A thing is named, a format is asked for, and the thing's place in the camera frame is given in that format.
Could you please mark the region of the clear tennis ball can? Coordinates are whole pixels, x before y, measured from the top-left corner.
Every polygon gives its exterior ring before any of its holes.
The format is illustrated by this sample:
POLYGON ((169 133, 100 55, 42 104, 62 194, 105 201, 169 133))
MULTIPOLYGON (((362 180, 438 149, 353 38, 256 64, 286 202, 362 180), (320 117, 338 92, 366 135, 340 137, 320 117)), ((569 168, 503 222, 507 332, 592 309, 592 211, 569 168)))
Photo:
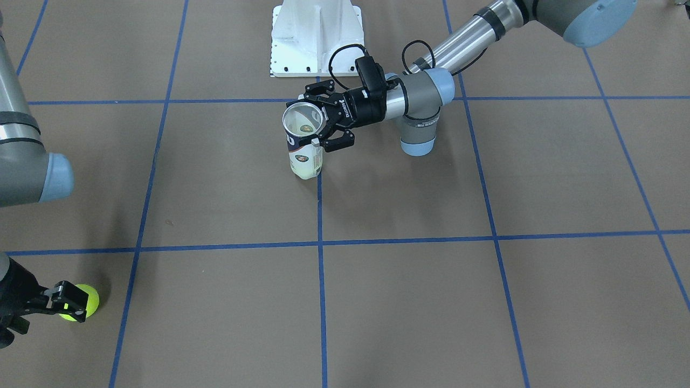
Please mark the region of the clear tennis ball can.
POLYGON ((292 172, 301 179, 308 180, 320 174, 323 162, 323 148, 312 144, 313 136, 325 125, 323 115, 288 114, 282 116, 286 133, 288 159, 292 172), (314 132, 303 136, 300 126, 313 126, 314 132))

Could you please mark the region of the Wilson yellow tennis ball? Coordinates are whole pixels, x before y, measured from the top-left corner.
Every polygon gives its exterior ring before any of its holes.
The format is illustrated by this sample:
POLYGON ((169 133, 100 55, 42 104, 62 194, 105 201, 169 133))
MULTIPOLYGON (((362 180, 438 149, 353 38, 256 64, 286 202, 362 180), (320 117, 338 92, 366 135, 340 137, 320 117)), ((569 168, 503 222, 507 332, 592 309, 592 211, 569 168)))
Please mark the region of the Wilson yellow tennis ball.
POLYGON ((62 319, 67 320, 69 322, 82 322, 82 318, 84 321, 86 319, 89 319, 96 310, 98 309, 100 305, 100 295, 97 292, 97 290, 87 284, 76 284, 75 285, 77 289, 81 290, 82 293, 84 293, 86 296, 79 297, 77 300, 79 302, 78 306, 79 307, 84 307, 84 311, 81 311, 79 314, 75 314, 75 316, 72 316, 71 314, 67 314, 67 310, 69 308, 68 304, 64 305, 64 314, 58 314, 62 319))

